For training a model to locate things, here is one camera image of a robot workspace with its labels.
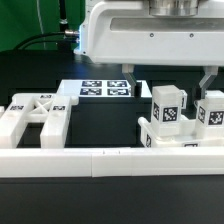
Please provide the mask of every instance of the white plastic fixture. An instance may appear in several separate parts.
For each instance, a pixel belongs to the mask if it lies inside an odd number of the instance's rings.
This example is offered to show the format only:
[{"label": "white plastic fixture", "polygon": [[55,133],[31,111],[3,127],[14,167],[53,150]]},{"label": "white plastic fixture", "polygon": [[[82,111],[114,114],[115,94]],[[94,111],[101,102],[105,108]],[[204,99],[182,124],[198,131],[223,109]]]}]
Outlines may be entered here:
[{"label": "white plastic fixture", "polygon": [[[62,92],[13,97],[0,118],[0,178],[224,174],[223,147],[64,148],[78,97]],[[29,122],[45,123],[42,148],[16,149]],[[181,134],[193,131],[195,122],[190,122],[181,116]]]},{"label": "white plastic fixture", "polygon": [[183,91],[175,86],[158,86],[152,92],[151,123],[139,118],[141,142],[147,147],[215,147],[224,145],[224,94],[208,91],[198,101],[197,115],[181,115]]}]

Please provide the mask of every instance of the white machine housing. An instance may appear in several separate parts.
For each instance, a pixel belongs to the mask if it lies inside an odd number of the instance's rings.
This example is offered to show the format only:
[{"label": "white machine housing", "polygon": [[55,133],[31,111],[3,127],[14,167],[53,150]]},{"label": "white machine housing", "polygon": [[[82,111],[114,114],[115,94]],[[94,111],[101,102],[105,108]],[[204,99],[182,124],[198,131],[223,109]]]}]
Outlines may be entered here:
[{"label": "white machine housing", "polygon": [[95,63],[223,66],[224,0],[201,0],[188,17],[152,16],[148,0],[86,0],[74,52]]}]

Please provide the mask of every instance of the green wall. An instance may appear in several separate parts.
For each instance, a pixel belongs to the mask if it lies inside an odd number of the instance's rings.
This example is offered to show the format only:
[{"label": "green wall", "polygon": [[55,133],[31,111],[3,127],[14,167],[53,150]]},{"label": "green wall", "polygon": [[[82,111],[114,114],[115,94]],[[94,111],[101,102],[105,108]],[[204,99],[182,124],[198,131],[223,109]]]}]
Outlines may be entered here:
[{"label": "green wall", "polygon": [[[70,28],[77,29],[84,20],[84,5],[85,0],[66,0]],[[36,0],[0,0],[0,51],[41,33],[36,6]],[[58,0],[40,0],[40,9],[44,31],[59,31]]]}]

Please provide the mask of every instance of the black table surface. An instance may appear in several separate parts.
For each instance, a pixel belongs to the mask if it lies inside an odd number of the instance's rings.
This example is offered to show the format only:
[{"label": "black table surface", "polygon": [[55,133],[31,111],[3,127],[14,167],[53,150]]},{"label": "black table surface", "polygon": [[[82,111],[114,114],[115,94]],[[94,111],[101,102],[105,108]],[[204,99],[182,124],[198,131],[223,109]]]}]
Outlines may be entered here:
[{"label": "black table surface", "polygon": [[[136,66],[149,87],[174,84],[189,93],[200,67]],[[0,105],[15,93],[55,93],[62,79],[124,79],[119,65],[95,65],[54,51],[0,53]],[[223,88],[219,75],[212,88]],[[145,99],[81,99],[72,109],[66,147],[142,147]],[[19,148],[39,147],[41,125],[29,124]],[[0,223],[224,223],[224,176],[0,179]]]}]

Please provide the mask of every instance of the black cable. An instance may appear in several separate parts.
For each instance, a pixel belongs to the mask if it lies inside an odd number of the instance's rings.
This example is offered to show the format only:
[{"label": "black cable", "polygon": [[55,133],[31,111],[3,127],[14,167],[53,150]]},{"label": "black cable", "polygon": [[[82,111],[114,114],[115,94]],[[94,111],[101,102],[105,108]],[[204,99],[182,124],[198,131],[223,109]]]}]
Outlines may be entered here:
[{"label": "black cable", "polygon": [[21,49],[25,50],[27,47],[29,47],[30,45],[33,44],[41,44],[41,43],[58,43],[58,42],[74,42],[74,40],[40,40],[40,41],[33,41],[31,43],[26,44],[25,46],[23,46]]},{"label": "black cable", "polygon": [[35,39],[39,39],[39,38],[43,38],[43,37],[50,37],[50,36],[60,36],[60,35],[64,35],[64,34],[65,34],[64,32],[53,32],[53,33],[45,33],[45,34],[35,35],[35,36],[27,38],[26,40],[24,40],[21,43],[19,43],[18,45],[16,45],[14,47],[14,50],[19,50],[19,48],[22,47],[24,44],[27,44],[30,41],[35,40]]},{"label": "black cable", "polygon": [[65,31],[69,28],[68,20],[66,17],[66,6],[65,0],[59,0],[59,11],[60,11],[60,31]]},{"label": "black cable", "polygon": [[41,44],[41,43],[57,43],[57,42],[61,42],[62,40],[40,40],[40,41],[33,41],[30,43],[25,44],[21,49],[25,50],[27,47],[29,47],[30,45],[33,44]]}]

